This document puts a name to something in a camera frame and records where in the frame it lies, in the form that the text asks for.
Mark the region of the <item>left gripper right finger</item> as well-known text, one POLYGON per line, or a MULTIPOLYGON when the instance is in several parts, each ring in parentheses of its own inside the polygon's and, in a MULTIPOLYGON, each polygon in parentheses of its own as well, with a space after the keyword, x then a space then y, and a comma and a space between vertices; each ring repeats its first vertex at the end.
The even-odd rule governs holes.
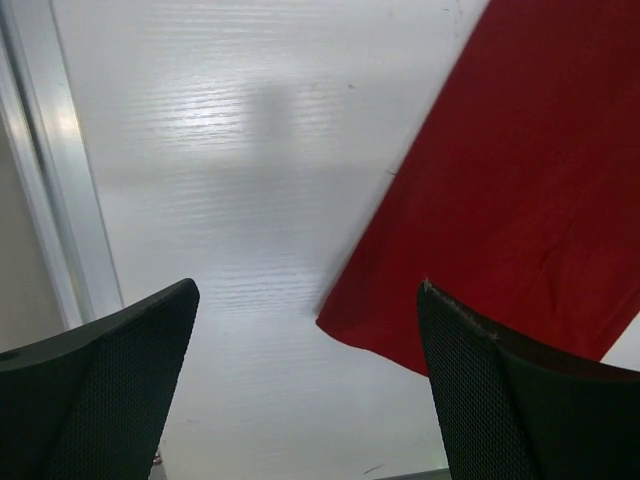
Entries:
POLYGON ((452 478, 638 478, 638 372, 535 341, 430 282, 417 316, 452 478))

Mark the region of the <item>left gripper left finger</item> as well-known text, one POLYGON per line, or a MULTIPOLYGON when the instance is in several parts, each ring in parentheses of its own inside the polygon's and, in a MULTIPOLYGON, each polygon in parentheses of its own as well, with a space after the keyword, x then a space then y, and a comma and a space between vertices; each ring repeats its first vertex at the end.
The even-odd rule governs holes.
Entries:
POLYGON ((146 479, 200 294, 183 279, 1 355, 4 479, 146 479))

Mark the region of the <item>dark red t shirt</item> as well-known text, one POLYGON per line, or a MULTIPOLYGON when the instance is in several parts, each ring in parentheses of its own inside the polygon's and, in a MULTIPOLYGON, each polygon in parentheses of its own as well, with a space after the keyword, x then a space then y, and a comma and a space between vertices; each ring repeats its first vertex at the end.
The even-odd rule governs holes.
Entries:
POLYGON ((492 1, 317 319, 419 374, 429 281, 600 360, 639 310, 639 5, 492 1))

